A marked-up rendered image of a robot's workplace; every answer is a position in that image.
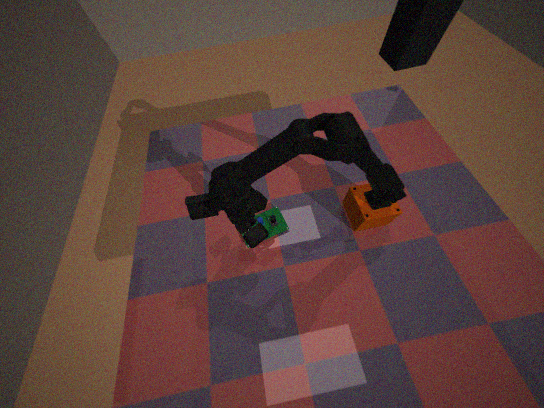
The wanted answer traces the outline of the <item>green circuit board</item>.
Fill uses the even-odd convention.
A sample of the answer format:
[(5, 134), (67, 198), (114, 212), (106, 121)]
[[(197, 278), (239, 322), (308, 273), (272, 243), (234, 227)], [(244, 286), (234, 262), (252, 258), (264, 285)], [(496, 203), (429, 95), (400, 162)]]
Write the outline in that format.
[(262, 212), (256, 215), (254, 218), (256, 219), (256, 223), (252, 226), (252, 228), (261, 223), (268, 231), (268, 237), (266, 239), (289, 229), (278, 206)]

